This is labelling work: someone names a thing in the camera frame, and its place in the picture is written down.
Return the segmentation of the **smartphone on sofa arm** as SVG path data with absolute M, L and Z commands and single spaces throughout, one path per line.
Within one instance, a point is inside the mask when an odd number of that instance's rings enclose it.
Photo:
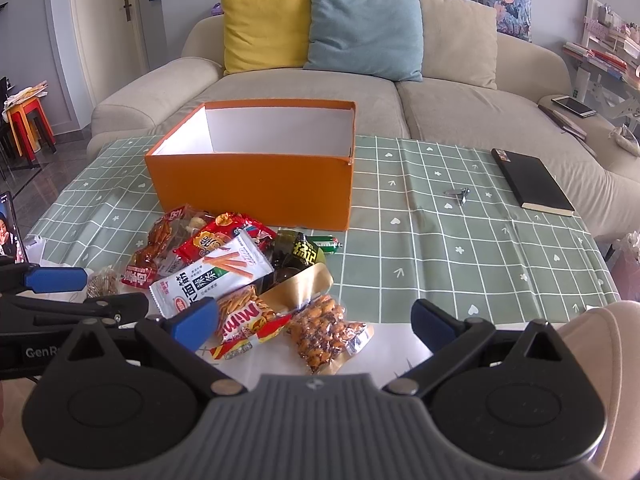
M 571 96 L 557 96 L 556 98 L 552 98 L 551 101 L 555 105 L 564 108 L 564 110 L 568 110 L 580 118 L 589 118 L 597 115 L 596 110 Z

